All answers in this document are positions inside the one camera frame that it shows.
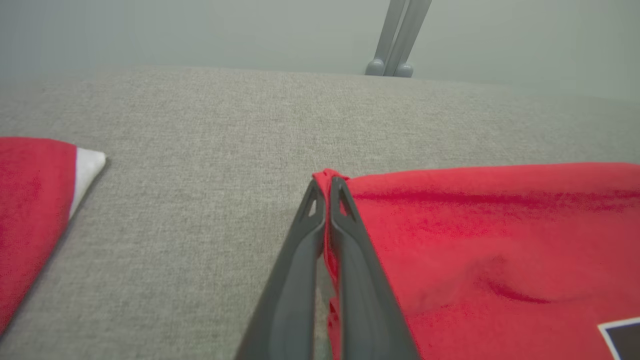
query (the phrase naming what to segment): folded red cloth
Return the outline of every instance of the folded red cloth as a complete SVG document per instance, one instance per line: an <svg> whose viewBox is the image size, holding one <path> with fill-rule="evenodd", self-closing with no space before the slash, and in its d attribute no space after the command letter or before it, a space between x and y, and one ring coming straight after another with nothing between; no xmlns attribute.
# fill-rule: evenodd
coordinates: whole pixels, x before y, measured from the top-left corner
<svg viewBox="0 0 640 360"><path fill-rule="evenodd" d="M76 147L0 138L0 334L69 220Z"/></svg>
<svg viewBox="0 0 640 360"><path fill-rule="evenodd" d="M333 176L314 174L325 197ZM625 359L598 325L640 316L639 166L454 168L347 184L423 359ZM337 291L328 232L324 258Z"/></svg>

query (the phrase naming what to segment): gray fabric surface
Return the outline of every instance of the gray fabric surface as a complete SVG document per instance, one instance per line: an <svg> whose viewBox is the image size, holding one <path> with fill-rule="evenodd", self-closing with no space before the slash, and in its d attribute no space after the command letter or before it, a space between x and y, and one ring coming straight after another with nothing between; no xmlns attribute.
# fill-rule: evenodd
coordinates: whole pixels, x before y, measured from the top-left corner
<svg viewBox="0 0 640 360"><path fill-rule="evenodd" d="M231 359L324 167L640 162L639 105L497 86L169 68L0 95L1 136L109 158L0 359Z"/></svg>

